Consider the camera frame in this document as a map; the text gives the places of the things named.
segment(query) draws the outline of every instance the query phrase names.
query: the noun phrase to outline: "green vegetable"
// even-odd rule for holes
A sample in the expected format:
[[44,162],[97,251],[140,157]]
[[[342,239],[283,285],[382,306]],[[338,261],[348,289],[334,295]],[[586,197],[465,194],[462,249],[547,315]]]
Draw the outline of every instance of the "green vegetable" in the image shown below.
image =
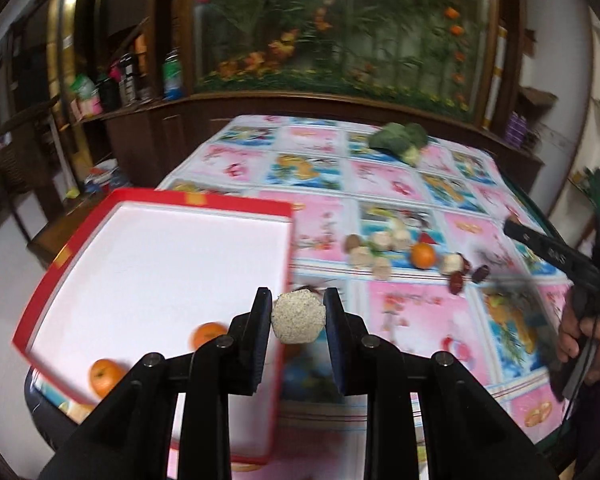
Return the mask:
[[420,124],[409,123],[403,126],[389,123],[369,137],[368,145],[373,150],[389,152],[394,157],[415,166],[420,160],[419,150],[428,142],[427,131]]
[[400,160],[415,168],[420,161],[420,150],[412,144],[408,147],[407,151],[400,156]]

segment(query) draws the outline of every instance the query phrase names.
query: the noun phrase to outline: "red frame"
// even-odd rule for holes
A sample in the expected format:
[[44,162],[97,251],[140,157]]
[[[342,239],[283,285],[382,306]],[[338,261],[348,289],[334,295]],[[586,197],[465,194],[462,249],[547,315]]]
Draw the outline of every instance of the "red frame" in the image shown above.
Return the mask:
[[[56,377],[48,368],[37,361],[29,353],[29,343],[34,337],[36,325],[40,319],[40,316],[45,310],[48,300],[51,298],[56,286],[62,280],[65,272],[71,265],[74,258],[79,254],[83,245],[90,238],[91,234],[102,224],[102,221],[107,215],[122,202],[144,202],[144,203],[155,203],[165,205],[178,205],[186,207],[200,207],[206,209],[219,209],[225,211],[235,211],[241,213],[252,213],[252,214],[263,214],[270,216],[283,216],[289,218],[290,222],[293,222],[293,208],[292,204],[288,202],[276,202],[273,200],[262,200],[258,198],[244,198],[239,196],[228,196],[220,194],[199,194],[199,193],[188,193],[181,191],[170,191],[170,190],[155,190],[155,189],[143,189],[143,188],[120,188],[114,190],[108,195],[98,206],[90,213],[90,215],[84,220],[84,222],[78,227],[76,232],[72,235],[67,244],[62,248],[62,251],[56,257],[51,266],[47,269],[42,280],[33,292],[29,303],[25,307],[20,322],[16,327],[16,331],[13,335],[12,343],[22,354],[22,356],[36,369],[38,370],[45,379],[62,394],[66,395],[69,399],[80,402],[81,404],[91,405],[91,402],[75,392],[62,380]],[[285,284],[285,290],[288,289],[289,283],[291,283],[291,257],[292,257],[292,243],[293,243],[293,224],[292,233],[289,239],[289,250],[287,258],[287,280]],[[283,349],[280,349],[277,357],[276,367],[278,369],[278,380],[276,383],[276,393],[274,412],[278,411],[278,397],[280,394],[280,386],[282,382],[282,364],[283,364]],[[271,420],[271,427],[269,429],[269,441],[270,447],[266,455],[263,457],[241,457],[231,456],[232,462],[241,463],[253,463],[253,464],[266,464],[269,461],[271,447],[273,443],[273,432],[276,425],[276,417]],[[178,449],[177,441],[172,441],[172,449]]]

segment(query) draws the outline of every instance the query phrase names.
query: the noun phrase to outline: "floor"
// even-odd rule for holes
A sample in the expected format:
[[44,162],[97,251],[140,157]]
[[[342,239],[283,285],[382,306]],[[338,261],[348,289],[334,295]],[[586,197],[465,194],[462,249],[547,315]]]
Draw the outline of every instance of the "floor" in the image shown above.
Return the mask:
[[[18,211],[33,233],[45,224],[31,195]],[[13,218],[8,217],[0,225],[0,452],[24,478],[36,478],[52,455],[25,405],[23,384],[29,365],[11,346],[20,314],[42,275],[42,267],[27,251]]]

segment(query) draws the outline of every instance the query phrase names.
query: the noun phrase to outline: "table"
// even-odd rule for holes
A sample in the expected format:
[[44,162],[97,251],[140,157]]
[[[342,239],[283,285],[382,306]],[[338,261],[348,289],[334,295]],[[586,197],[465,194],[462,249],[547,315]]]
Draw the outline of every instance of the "table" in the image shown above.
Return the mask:
[[[403,351],[452,352],[507,410],[533,442],[555,430],[565,405],[548,384],[546,362],[570,286],[566,277],[502,234],[514,215],[542,230],[506,186],[486,153],[431,139],[416,169],[369,150],[377,128],[341,121],[239,116],[179,165],[158,186],[285,200],[294,204],[290,288],[340,291],[344,307],[369,332]],[[415,269],[404,253],[385,251],[390,281],[349,265],[342,241],[369,239],[400,221],[413,241],[438,255],[459,252],[490,278],[449,293],[437,269]],[[73,420],[88,409],[56,392],[42,377],[32,384]],[[290,348],[283,372],[276,448],[259,478],[362,478],[366,399],[337,393],[324,333]],[[421,468],[424,435],[412,398]]]

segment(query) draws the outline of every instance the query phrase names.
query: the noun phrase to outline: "aquarium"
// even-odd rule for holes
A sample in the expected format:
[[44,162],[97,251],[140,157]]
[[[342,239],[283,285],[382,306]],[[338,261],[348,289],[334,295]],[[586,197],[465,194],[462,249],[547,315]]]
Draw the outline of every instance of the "aquarium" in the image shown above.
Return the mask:
[[489,0],[196,0],[196,91],[371,98],[471,121]]

